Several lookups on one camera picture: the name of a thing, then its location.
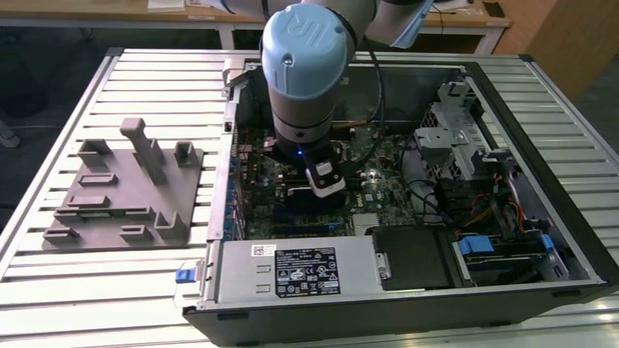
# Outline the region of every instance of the white desk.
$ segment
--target white desk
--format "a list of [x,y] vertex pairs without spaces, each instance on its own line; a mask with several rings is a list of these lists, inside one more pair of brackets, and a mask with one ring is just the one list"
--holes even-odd
[[[0,26],[214,29],[220,33],[223,49],[235,49],[235,30],[264,28],[260,19],[228,14],[218,9],[187,7],[183,12],[148,13],[146,5],[147,0],[0,0]],[[483,9],[480,0],[474,6]],[[482,12],[480,15],[431,13],[420,32],[480,36],[476,50],[471,53],[491,54],[512,20],[490,17]]]

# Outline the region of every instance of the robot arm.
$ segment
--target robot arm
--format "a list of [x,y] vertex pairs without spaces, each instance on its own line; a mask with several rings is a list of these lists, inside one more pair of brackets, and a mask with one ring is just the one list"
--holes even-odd
[[319,197],[344,189],[330,142],[339,80],[367,34],[376,41],[412,45],[432,0],[219,0],[214,6],[268,18],[262,66],[270,85],[278,148],[304,168]]

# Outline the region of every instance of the paper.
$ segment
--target paper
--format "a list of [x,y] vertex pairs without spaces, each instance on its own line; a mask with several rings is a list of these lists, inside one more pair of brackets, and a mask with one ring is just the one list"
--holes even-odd
[[210,0],[186,0],[187,6],[212,7]]
[[446,2],[435,2],[432,4],[432,8],[430,8],[430,12],[438,13],[447,12],[450,9],[459,9],[460,7],[471,6],[467,0],[451,0]]
[[183,11],[184,0],[148,0],[148,13]]

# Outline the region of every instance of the slotted aluminum table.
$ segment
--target slotted aluminum table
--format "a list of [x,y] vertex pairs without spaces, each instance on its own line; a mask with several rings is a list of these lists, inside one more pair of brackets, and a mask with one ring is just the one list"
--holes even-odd
[[[2,347],[210,347],[175,307],[175,270],[204,256],[220,150],[223,61],[255,51],[127,49],[96,72],[0,237]],[[380,54],[380,60],[480,63],[610,253],[619,260],[619,157],[535,63],[515,56]],[[368,59],[359,54],[358,59]],[[54,253],[43,229],[80,166],[86,138],[128,148],[118,130],[142,117],[162,148],[204,149],[188,246],[156,251]],[[498,129],[488,128],[502,144]],[[188,290],[198,295],[198,284]],[[574,304],[499,328],[468,328],[310,342],[290,347],[617,347],[619,297]]]

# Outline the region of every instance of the power supply label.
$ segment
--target power supply label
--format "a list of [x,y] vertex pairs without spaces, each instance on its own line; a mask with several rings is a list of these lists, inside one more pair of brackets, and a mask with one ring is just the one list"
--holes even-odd
[[275,277],[280,298],[339,294],[336,248],[278,250]]

